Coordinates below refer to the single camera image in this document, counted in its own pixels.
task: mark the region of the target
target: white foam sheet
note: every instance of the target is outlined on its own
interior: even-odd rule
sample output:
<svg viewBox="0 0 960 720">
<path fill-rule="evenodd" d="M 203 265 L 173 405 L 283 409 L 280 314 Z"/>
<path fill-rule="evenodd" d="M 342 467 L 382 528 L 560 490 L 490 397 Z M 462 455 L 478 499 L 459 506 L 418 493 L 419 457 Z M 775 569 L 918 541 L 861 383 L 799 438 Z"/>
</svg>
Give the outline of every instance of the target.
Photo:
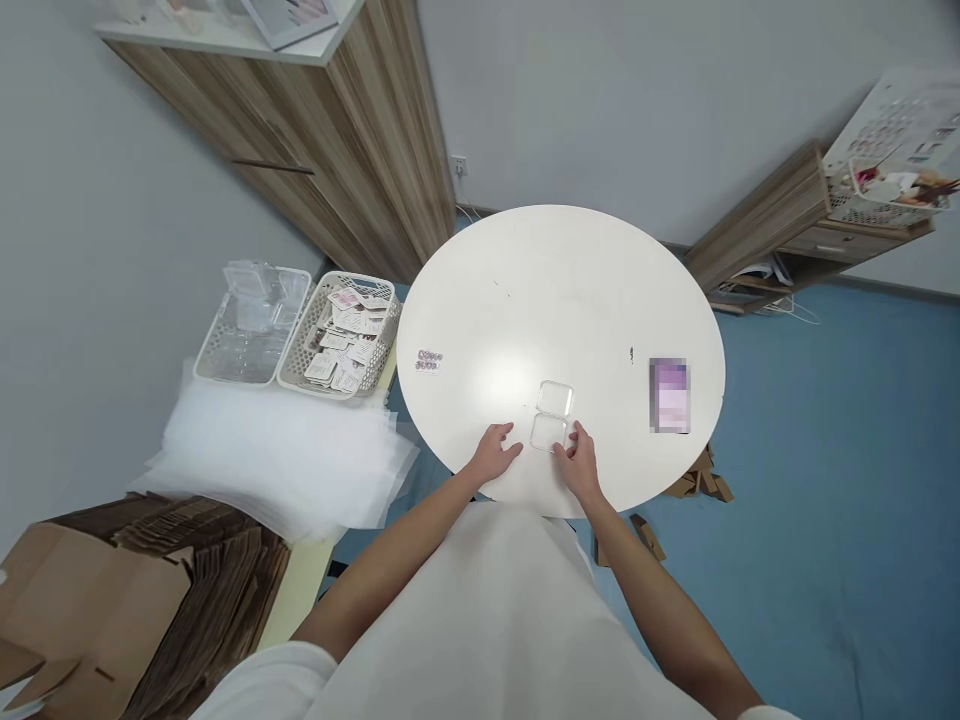
<svg viewBox="0 0 960 720">
<path fill-rule="evenodd" d="M 279 386 L 191 380 L 163 450 L 131 486 L 210 497 L 295 542 L 383 527 L 419 450 L 382 397 L 335 403 Z"/>
</svg>

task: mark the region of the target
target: cable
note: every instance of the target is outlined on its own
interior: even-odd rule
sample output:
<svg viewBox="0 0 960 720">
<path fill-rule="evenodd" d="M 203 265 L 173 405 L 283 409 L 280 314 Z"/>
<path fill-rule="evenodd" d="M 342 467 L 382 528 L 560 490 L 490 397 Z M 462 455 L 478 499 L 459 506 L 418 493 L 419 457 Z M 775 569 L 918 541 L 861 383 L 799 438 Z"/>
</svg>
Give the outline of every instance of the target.
<svg viewBox="0 0 960 720">
<path fill-rule="evenodd" d="M 781 303 L 786 304 L 787 301 L 790 302 L 790 308 L 785 309 L 781 306 Z M 807 314 L 807 317 L 801 317 L 797 314 L 797 310 L 802 310 Z M 791 315 L 795 317 L 800 322 L 805 322 L 807 325 L 822 325 L 820 317 L 810 308 L 806 308 L 796 300 L 793 299 L 793 295 L 787 295 L 786 297 L 780 298 L 776 302 L 772 302 L 769 305 L 764 306 L 762 310 L 757 312 L 757 315 L 764 315 L 766 317 L 776 317 L 777 315 Z"/>
<path fill-rule="evenodd" d="M 460 194 L 463 195 L 464 201 L 467 203 L 467 207 L 473 207 L 473 203 L 470 202 L 470 198 L 467 197 L 467 193 L 463 189 L 463 173 L 459 170 L 457 171 L 457 187 L 460 189 Z M 477 212 L 477 209 L 473 207 L 473 214 L 477 216 L 477 221 L 483 220 L 480 217 L 480 213 Z"/>
<path fill-rule="evenodd" d="M 466 210 L 464 210 L 462 207 L 460 207 L 460 206 L 457 205 L 456 203 L 454 203 L 454 207 L 457 208 L 457 210 L 459 210 L 460 212 L 462 212 L 464 215 L 466 215 L 466 216 L 467 216 L 467 220 L 469 220 L 469 221 L 470 221 L 470 224 L 473 225 L 473 218 L 470 217 L 470 213 L 468 213 Z"/>
</svg>

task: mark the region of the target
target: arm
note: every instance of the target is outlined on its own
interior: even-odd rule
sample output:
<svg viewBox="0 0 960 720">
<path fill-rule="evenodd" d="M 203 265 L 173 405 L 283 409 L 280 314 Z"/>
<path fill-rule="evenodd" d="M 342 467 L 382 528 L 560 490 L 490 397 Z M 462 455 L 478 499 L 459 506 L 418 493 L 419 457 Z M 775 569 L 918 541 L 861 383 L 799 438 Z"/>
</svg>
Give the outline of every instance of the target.
<svg viewBox="0 0 960 720">
<path fill-rule="evenodd" d="M 484 484 L 499 477 L 523 449 L 503 450 L 513 423 L 491 425 L 459 473 L 384 530 L 340 576 L 291 640 L 319 645 L 339 663 L 443 542 Z"/>
<path fill-rule="evenodd" d="M 554 454 L 580 501 L 623 591 L 630 614 L 664 676 L 720 720 L 735 720 L 763 701 L 703 613 L 607 502 L 597 477 L 593 438 L 580 423 L 577 446 Z"/>
</svg>

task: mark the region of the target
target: picture frame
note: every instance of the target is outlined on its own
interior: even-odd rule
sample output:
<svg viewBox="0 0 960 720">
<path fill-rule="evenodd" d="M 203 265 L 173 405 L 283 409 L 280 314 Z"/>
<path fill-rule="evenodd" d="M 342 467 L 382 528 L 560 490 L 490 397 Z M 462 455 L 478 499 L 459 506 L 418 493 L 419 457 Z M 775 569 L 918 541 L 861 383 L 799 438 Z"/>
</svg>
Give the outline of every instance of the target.
<svg viewBox="0 0 960 720">
<path fill-rule="evenodd" d="M 323 32 L 339 20 L 330 0 L 242 0 L 263 39 L 281 50 Z"/>
</svg>

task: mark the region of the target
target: cardboard piece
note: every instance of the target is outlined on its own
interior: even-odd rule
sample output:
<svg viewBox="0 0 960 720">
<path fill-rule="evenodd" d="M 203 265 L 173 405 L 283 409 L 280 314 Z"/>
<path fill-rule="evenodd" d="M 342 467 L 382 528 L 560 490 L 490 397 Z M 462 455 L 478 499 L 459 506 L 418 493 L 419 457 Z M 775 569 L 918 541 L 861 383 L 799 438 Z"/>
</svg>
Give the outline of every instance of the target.
<svg viewBox="0 0 960 720">
<path fill-rule="evenodd" d="M 685 473 L 673 485 L 663 491 L 664 495 L 675 498 L 693 497 L 697 494 L 697 479 L 692 473 Z"/>
<path fill-rule="evenodd" d="M 716 491 L 707 492 L 707 495 L 719 500 L 720 502 L 733 502 L 733 492 L 730 490 L 730 486 L 727 485 L 727 481 L 723 479 L 722 475 L 714 475 L 713 481 L 717 486 Z"/>
<path fill-rule="evenodd" d="M 691 471 L 697 470 L 711 470 L 713 468 L 713 457 L 710 455 L 710 445 L 708 444 L 693 461 L 693 465 L 690 466 Z"/>
<path fill-rule="evenodd" d="M 600 541 L 597 540 L 596 535 L 593 536 L 593 561 L 598 567 L 610 567 L 610 561 L 604 555 L 603 548 L 600 547 Z"/>
<path fill-rule="evenodd" d="M 701 492 L 707 495 L 717 492 L 717 481 L 714 479 L 713 473 L 709 470 L 701 470 L 698 474 L 700 475 Z"/>
<path fill-rule="evenodd" d="M 648 523 L 639 515 L 631 515 L 630 522 L 633 523 L 633 529 L 636 530 L 637 535 L 640 536 L 640 542 L 646 546 L 647 550 L 653 553 L 653 556 L 657 559 L 657 561 L 663 562 L 666 560 L 667 554 L 660 546 L 660 541 L 657 540 L 657 536 L 654 535 L 653 528 L 650 527 L 650 523 Z"/>
<path fill-rule="evenodd" d="M 49 696 L 42 720 L 188 716 L 256 647 L 288 555 L 204 498 L 132 495 L 31 525 L 2 563 L 0 688 L 33 676 L 8 708 Z"/>
<path fill-rule="evenodd" d="M 59 666 L 42 668 L 21 694 L 38 698 L 60 685 L 43 709 L 51 720 L 119 718 L 190 587 L 185 568 L 41 522 L 3 569 L 0 638 Z M 61 662 L 77 657 L 69 670 Z M 0 676 L 0 686 L 16 680 Z"/>
</svg>

